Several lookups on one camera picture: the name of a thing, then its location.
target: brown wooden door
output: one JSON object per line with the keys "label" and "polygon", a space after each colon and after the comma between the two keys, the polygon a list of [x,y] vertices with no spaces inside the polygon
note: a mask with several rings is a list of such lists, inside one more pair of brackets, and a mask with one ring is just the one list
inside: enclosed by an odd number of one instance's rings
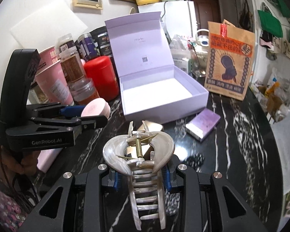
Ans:
{"label": "brown wooden door", "polygon": [[198,29],[208,29],[208,21],[221,23],[219,0],[191,0],[194,2]]}

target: kraft paper bag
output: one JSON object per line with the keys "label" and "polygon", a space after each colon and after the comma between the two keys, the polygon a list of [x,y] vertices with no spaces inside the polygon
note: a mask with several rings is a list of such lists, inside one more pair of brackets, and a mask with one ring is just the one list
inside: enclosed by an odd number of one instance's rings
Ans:
{"label": "kraft paper bag", "polygon": [[208,22],[209,52],[204,87],[243,100],[254,60],[255,35],[232,25]]}

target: red lid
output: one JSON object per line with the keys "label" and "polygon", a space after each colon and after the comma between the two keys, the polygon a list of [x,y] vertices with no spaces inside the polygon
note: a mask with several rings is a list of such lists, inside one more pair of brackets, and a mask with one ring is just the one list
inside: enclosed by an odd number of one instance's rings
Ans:
{"label": "red lid", "polygon": [[86,62],[84,64],[84,69],[103,69],[109,65],[112,65],[111,59],[108,56],[103,55]]}

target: refrigerator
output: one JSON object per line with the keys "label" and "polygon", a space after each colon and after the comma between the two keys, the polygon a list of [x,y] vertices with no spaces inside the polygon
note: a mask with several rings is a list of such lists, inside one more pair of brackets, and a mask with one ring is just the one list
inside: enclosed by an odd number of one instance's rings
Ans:
{"label": "refrigerator", "polygon": [[138,7],[140,13],[161,11],[171,38],[175,34],[195,38],[197,21],[193,1],[159,2]]}

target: lavender gift box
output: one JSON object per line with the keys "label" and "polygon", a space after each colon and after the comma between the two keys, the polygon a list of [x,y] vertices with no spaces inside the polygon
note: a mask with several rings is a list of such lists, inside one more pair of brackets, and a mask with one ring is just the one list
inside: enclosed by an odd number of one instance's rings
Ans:
{"label": "lavender gift box", "polygon": [[160,12],[105,21],[127,121],[164,124],[200,112],[208,91],[174,65]]}

